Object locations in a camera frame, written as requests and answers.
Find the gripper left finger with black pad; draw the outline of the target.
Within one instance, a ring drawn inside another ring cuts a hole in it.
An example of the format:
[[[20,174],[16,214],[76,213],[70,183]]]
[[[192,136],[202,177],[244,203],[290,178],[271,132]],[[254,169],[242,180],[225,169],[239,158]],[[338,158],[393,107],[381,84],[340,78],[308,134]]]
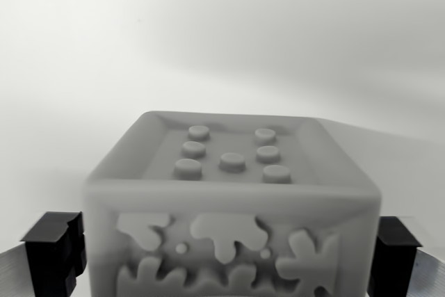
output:
[[[83,213],[48,211],[1,253],[1,295],[71,296],[86,264]]]

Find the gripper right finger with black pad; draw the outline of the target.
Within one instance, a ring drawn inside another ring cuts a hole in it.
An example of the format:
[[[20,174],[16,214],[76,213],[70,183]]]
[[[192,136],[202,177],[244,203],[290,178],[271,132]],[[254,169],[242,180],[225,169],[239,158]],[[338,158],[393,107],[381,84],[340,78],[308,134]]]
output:
[[[413,217],[382,216],[369,296],[444,295],[444,246]]]

